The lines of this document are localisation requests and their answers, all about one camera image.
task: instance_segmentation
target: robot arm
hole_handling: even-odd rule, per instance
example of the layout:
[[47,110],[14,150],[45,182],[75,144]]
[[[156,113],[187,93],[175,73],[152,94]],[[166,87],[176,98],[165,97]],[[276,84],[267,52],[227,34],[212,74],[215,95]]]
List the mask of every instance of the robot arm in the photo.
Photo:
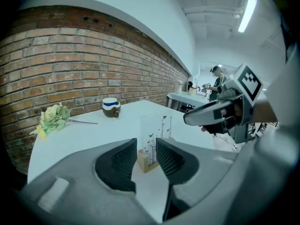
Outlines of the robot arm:
[[[262,82],[246,64],[242,64],[217,89],[218,99],[184,114],[184,122],[191,126],[205,126],[209,133],[228,133],[236,143],[253,140],[253,137],[248,137],[248,125],[255,101],[263,89]],[[235,115],[234,104],[242,107],[241,117]]]

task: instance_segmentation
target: white ceiling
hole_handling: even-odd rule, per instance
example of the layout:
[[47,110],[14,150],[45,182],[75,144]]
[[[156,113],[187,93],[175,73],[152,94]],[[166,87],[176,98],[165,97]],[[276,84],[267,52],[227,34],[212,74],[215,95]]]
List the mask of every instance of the white ceiling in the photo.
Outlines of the white ceiling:
[[[217,41],[225,48],[234,49],[235,52],[249,53],[253,56],[253,50],[260,54],[280,54],[284,56],[285,46],[280,28],[280,14],[272,0],[257,0],[252,18],[244,33],[239,33],[243,12],[247,0],[178,0],[183,12],[190,21],[196,41]],[[280,69],[281,62],[275,66]],[[272,80],[276,75],[269,75],[259,71],[262,76]]]

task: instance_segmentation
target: mug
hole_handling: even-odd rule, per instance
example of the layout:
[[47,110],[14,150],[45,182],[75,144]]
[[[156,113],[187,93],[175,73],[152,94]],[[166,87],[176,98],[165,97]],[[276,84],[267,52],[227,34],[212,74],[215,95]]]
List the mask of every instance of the mug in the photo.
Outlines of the mug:
[[114,97],[107,97],[102,100],[102,111],[108,118],[118,118],[121,111],[121,104]]

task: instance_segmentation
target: white wall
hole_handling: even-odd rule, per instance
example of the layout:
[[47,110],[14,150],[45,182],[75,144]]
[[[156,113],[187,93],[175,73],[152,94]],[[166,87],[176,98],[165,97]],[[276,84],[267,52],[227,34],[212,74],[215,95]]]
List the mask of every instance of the white wall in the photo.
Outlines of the white wall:
[[177,0],[24,0],[21,8],[70,5],[94,9],[136,27],[193,73],[195,38]]
[[258,77],[270,83],[284,69],[285,51],[272,45],[262,48],[247,40],[204,40],[196,44],[195,64],[197,61],[233,67],[247,63]]

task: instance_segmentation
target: wooden base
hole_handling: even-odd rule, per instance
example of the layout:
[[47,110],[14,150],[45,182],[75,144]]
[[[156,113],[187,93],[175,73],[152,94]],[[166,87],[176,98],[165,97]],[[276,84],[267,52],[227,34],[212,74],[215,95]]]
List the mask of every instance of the wooden base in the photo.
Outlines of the wooden base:
[[139,150],[137,152],[137,163],[144,173],[147,173],[159,166],[159,163],[157,161],[151,165],[148,165],[148,157],[143,154],[143,150]]

